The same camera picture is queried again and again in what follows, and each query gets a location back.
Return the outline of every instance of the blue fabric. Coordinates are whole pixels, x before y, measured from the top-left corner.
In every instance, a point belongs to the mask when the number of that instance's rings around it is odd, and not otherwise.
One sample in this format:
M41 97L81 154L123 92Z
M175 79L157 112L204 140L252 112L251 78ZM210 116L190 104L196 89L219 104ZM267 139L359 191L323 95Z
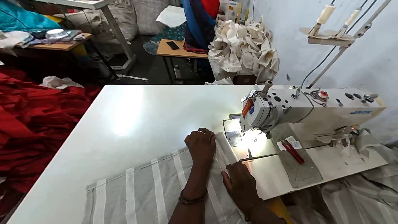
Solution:
M47 31L60 28L60 25L51 19L29 12L17 5L0 0L0 30L10 31Z
M206 12L201 0L182 0L187 27L185 42L193 47L208 49L214 38L215 20Z

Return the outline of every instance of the wall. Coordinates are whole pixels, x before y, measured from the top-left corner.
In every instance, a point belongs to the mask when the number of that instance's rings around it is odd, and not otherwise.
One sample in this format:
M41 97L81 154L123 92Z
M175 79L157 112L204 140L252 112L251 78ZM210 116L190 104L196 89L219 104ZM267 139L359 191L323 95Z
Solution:
M279 74L275 84L299 84L316 66L332 46L307 43L307 37L299 32L299 27L312 27L320 12L330 1L325 0L254 0L254 17L263 20L273 32L273 43L280 58ZM373 0L369 0L361 14ZM350 31L354 34L384 0L377 0L363 19ZM351 13L363 0L336 0L336 10L322 29L339 30ZM253 2L243 3L250 11ZM387 104L387 109L378 117L367 122L364 127L371 129L382 142L398 140L398 1L392 1L373 21L371 29L357 39L333 66L315 84L322 88L365 88L375 92ZM338 50L329 56L320 68L315 70L304 83L308 86L323 70Z

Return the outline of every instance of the orange tag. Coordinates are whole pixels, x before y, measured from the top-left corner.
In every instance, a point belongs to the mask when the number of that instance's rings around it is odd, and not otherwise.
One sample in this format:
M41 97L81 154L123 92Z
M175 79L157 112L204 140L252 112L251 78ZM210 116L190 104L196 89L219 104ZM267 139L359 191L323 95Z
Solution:
M252 99L248 99L248 101L246 102L246 105L243 107L243 110L242 110L243 118L246 118L246 114L248 113L248 111L250 110L252 105L253 105Z

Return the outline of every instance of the mobile phone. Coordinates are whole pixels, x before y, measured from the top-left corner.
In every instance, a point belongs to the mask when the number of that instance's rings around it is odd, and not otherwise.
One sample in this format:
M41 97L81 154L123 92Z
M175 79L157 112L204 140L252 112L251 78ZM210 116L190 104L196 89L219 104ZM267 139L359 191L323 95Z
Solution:
M166 42L170 47L171 47L171 49L173 49L173 50L178 50L179 49L179 47L174 43L174 41L168 41L168 42Z

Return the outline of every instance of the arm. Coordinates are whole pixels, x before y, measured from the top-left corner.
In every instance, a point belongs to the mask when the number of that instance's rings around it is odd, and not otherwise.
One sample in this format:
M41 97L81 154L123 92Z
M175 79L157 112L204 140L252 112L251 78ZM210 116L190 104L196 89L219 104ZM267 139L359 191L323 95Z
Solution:
M216 135L206 128L193 131L185 138L193 166L187 184L181 192L183 198L194 199L206 194L209 171L216 150L215 140ZM203 224L205 222L205 199L193 204L178 203L169 224Z
M226 167L230 176L221 172L222 180L238 208L245 214L245 220L252 224L285 224L286 222L272 213L257 194L256 180L247 167L236 162Z

